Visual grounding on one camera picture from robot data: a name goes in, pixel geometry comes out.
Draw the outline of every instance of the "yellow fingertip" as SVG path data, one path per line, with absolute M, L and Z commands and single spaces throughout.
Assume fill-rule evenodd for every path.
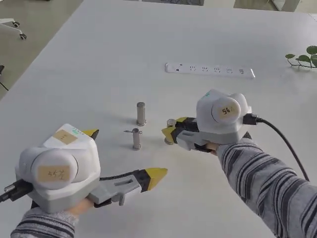
M 165 168 L 148 168 L 145 171 L 151 178 L 148 191 L 154 188 L 167 174 L 167 169 Z
M 94 140 L 96 139 L 99 130 L 98 129 L 93 129 L 93 130 L 83 130 L 83 133 L 85 133 L 86 135 L 90 136 L 91 138 L 93 138 Z
M 169 141 L 169 142 L 174 142 L 173 137 L 172 137 L 172 132 L 175 130 L 175 127 L 171 126 L 171 127 L 167 127 L 164 128 L 162 130 L 162 133 L 165 135 L 165 138 Z
M 184 117 L 184 118 L 179 118 L 179 119 L 176 119 L 177 122 L 183 122 L 184 120 L 186 120 L 188 117 Z

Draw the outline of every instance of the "gray striped sleeve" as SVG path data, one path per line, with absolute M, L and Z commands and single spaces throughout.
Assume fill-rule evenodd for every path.
M 278 238 L 317 238 L 317 187 L 250 139 L 217 149 L 232 189 Z
M 70 213 L 45 213 L 37 207 L 23 216 L 11 238 L 74 238 L 77 222 Z

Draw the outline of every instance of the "small metal part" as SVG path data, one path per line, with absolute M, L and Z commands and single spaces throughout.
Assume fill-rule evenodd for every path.
M 166 127 L 172 127 L 176 125 L 176 120 L 175 119 L 168 119 L 167 120 L 167 126 Z
M 10 192 L 10 191 L 12 191 L 12 190 L 14 190 L 14 189 L 15 189 L 15 185 L 11 184 L 11 185 L 9 185 L 8 187 L 5 187 L 5 188 L 4 188 L 4 191 L 5 191 L 5 192 Z
M 137 103 L 137 125 L 144 126 L 147 123 L 145 120 L 145 103 L 138 102 Z
M 176 125 L 176 120 L 175 119 L 168 119 L 167 122 L 166 122 L 166 127 L 172 127 L 172 126 L 175 126 L 175 125 Z M 167 145 L 173 145 L 174 144 L 174 142 L 169 141 L 166 137 L 164 139 L 164 142 Z
M 138 128 L 134 128 L 132 131 L 125 130 L 124 132 L 132 133 L 133 136 L 133 149 L 139 150 L 141 148 L 140 143 L 140 134 L 142 134 L 142 131 L 140 131 Z

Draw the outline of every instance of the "white power strip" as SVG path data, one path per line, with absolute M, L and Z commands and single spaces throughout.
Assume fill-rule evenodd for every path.
M 207 66 L 186 63 L 166 63 L 165 71 L 167 73 L 192 73 L 249 79 L 255 78 L 253 70 L 251 68 L 245 67 Z

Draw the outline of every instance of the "human hand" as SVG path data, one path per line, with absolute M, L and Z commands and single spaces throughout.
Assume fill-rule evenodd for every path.
M 79 215 L 87 212 L 93 206 L 94 206 L 94 203 L 90 201 L 88 198 L 85 198 L 84 200 L 79 202 L 76 206 L 69 208 L 66 211 L 74 215 L 75 217 L 78 217 Z
M 208 143 L 207 144 L 207 149 L 210 149 L 212 150 L 210 153 L 213 154 L 213 155 L 216 155 L 217 156 L 217 149 L 220 145 L 219 144 L 216 144 L 216 143 Z

